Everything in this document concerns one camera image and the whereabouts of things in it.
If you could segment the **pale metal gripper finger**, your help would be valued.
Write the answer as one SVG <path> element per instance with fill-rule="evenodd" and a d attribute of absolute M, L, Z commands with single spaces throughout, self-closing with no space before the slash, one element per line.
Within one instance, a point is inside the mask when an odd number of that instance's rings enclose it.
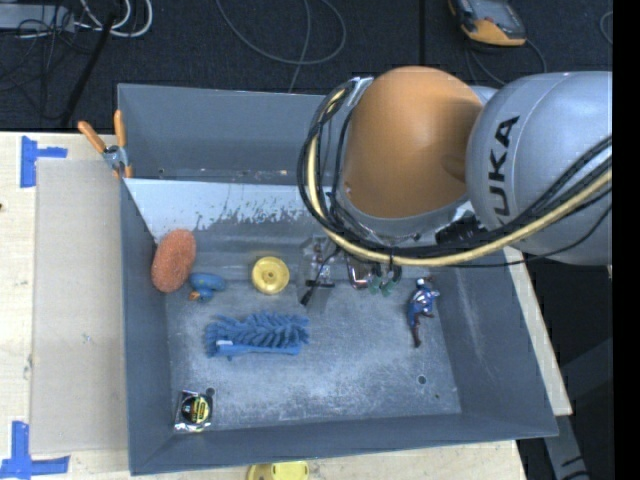
<path fill-rule="evenodd" d="M 327 237 L 310 237 L 301 245 L 301 266 L 318 269 L 331 252 L 332 241 Z"/>
<path fill-rule="evenodd" d="M 306 279 L 304 283 L 306 288 L 334 288 L 335 285 L 336 282 L 333 279 L 330 267 L 323 267 L 309 279 Z"/>

